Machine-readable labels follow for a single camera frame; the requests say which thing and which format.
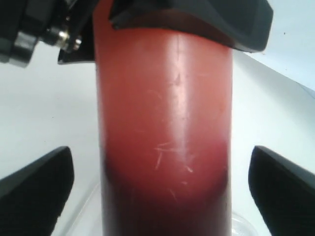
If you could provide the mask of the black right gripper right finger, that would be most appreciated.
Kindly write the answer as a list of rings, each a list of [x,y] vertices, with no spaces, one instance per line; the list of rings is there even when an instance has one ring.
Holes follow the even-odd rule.
[[[273,236],[315,234],[315,176],[264,146],[255,146],[249,189]]]

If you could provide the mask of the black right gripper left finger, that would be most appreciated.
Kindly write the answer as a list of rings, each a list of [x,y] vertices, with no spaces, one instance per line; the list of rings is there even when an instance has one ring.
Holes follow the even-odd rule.
[[[0,234],[49,236],[74,183],[69,147],[58,147],[0,181]]]

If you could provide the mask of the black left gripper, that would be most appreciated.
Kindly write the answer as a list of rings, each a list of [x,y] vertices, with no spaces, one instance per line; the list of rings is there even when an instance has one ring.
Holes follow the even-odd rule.
[[[2,0],[0,61],[26,67],[39,42],[59,48],[58,64],[94,62],[94,0]]]

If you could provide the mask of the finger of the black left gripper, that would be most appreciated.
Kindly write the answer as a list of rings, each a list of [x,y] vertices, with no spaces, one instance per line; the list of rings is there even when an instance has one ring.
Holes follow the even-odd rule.
[[[273,13],[266,0],[115,0],[109,20],[116,29],[177,30],[255,53],[266,48]]]

